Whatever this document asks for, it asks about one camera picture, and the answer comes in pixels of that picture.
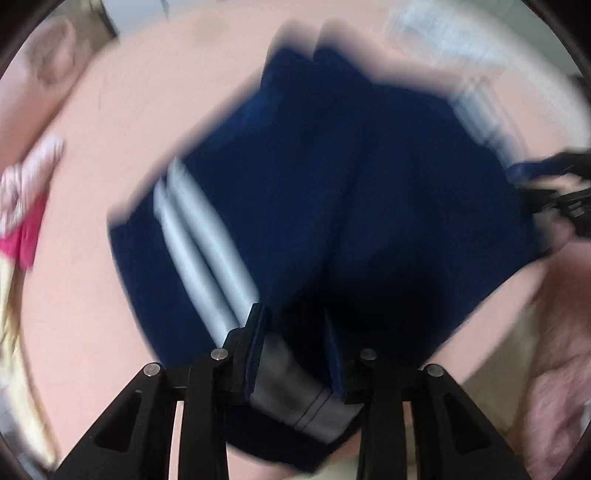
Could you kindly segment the cream yellow garment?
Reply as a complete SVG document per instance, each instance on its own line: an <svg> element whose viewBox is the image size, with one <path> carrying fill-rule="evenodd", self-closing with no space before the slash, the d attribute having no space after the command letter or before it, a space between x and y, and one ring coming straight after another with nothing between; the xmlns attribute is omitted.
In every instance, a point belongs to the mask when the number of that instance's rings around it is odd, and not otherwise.
<svg viewBox="0 0 591 480"><path fill-rule="evenodd" d="M21 331L24 272L1 257L1 437L34 479L45 479L58 461L55 442L29 376Z"/></svg>

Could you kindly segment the pink pillow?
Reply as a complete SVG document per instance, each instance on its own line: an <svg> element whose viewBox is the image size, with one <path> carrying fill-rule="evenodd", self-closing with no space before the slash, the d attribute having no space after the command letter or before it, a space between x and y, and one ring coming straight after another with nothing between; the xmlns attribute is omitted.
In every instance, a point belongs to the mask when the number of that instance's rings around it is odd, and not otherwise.
<svg viewBox="0 0 591 480"><path fill-rule="evenodd" d="M77 81L84 51L65 17L40 24L1 77L1 166L20 162Z"/></svg>

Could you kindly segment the pink fuzzy sleeve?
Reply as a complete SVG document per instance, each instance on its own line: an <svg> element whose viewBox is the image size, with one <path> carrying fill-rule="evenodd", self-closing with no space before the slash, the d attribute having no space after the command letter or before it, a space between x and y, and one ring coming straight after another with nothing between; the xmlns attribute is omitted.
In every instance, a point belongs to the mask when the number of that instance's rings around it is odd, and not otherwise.
<svg viewBox="0 0 591 480"><path fill-rule="evenodd" d="M526 395L523 458L551 479L583 435L590 407L590 243L571 241L549 262L536 296L539 343Z"/></svg>

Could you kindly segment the magenta garment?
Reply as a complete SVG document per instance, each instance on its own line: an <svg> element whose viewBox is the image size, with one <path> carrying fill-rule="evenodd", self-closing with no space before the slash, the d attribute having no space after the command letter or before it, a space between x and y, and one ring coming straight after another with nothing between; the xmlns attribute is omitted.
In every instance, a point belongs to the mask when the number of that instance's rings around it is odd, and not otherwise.
<svg viewBox="0 0 591 480"><path fill-rule="evenodd" d="M28 270L34 263L47 200L47 193L40 195L21 224L1 239L1 252L22 270Z"/></svg>

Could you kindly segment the pink bed sheet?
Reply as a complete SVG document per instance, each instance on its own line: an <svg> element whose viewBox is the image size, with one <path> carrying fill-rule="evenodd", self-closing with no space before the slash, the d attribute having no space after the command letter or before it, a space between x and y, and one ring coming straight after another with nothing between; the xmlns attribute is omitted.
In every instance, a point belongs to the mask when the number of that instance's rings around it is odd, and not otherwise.
<svg viewBox="0 0 591 480"><path fill-rule="evenodd" d="M229 1L160 20L91 61L50 127L66 149L21 300L30 377L60 457L153 358L111 258L108 217L127 212L169 158L259 77L267 48L287 21L312 32L342 21L376 47L384 71L423 86L487 80L525 155L588 145L582 96L489 9L436 4L438 19L500 54L494 68L413 56L398 27L406 7L403 1Z"/></svg>

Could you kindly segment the pink patterned garment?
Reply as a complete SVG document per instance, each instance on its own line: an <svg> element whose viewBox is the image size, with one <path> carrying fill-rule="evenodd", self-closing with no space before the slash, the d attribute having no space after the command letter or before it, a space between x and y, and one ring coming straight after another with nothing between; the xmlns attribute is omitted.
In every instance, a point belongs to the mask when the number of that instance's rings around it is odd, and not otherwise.
<svg viewBox="0 0 591 480"><path fill-rule="evenodd" d="M65 141L49 135L1 175L1 237L9 236L24 220L36 199L47 189L60 161Z"/></svg>

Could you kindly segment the grey printed folded garment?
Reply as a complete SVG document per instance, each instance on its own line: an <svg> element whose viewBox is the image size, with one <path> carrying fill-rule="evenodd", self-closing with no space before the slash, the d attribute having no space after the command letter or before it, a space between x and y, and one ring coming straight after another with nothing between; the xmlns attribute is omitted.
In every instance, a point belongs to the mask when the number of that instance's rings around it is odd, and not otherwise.
<svg viewBox="0 0 591 480"><path fill-rule="evenodd" d="M451 7L434 1L392 6L384 33L406 54L431 66L487 69L505 64L485 34L458 19Z"/></svg>

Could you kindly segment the navy white-striped track pants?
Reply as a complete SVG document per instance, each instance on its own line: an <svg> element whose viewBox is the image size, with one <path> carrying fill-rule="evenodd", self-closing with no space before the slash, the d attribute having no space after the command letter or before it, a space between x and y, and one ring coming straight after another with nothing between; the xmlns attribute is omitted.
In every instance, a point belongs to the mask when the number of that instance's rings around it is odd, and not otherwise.
<svg viewBox="0 0 591 480"><path fill-rule="evenodd" d="M283 33L259 87L109 229L169 368L270 309L228 440L304 472L359 429L365 353L419 368L541 255L478 104L380 82L375 59L342 25Z"/></svg>

